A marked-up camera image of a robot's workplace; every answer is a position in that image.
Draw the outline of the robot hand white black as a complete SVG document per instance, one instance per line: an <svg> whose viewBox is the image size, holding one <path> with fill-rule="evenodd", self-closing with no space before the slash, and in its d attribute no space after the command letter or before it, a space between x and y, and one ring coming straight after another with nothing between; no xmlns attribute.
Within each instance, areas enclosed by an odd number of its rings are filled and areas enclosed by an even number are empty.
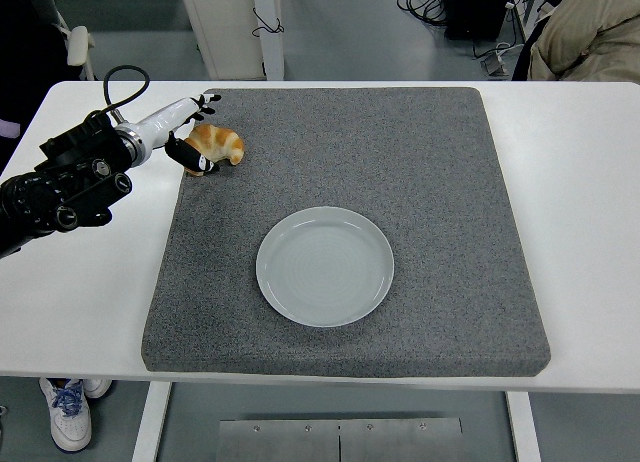
<svg viewBox="0 0 640 462"><path fill-rule="evenodd" d="M196 174L216 171L215 162L186 140L177 138L175 133L191 120L201 121L205 115L213 114L215 110L210 104L220 99L218 94L205 92L198 98L180 99L138 123L121 124L117 131L129 142L131 166L142 165L155 149L163 148L171 159Z"/></svg>

